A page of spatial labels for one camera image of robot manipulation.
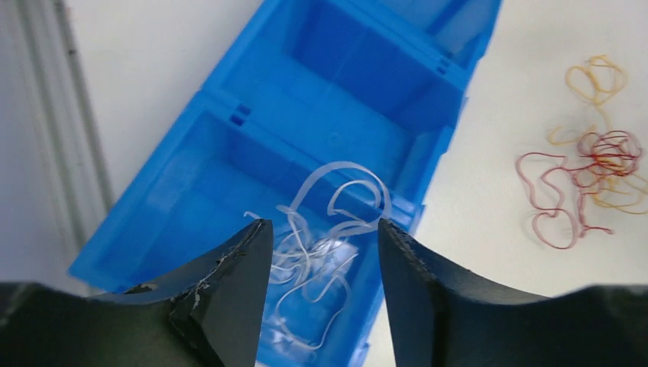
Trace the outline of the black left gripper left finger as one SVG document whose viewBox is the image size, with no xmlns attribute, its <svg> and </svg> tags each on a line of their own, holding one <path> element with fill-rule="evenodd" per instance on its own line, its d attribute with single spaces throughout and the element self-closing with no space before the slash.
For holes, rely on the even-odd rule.
<svg viewBox="0 0 648 367">
<path fill-rule="evenodd" d="M 3 366 L 253 366 L 274 229 L 229 240 L 123 294 L 1 284 Z"/>
</svg>

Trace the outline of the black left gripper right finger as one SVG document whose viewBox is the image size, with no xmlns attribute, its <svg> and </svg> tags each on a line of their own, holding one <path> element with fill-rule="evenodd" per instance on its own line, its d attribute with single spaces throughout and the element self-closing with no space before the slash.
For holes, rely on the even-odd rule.
<svg viewBox="0 0 648 367">
<path fill-rule="evenodd" d="M 398 366 L 645 366 L 647 288 L 544 297 L 499 284 L 378 224 Z"/>
</svg>

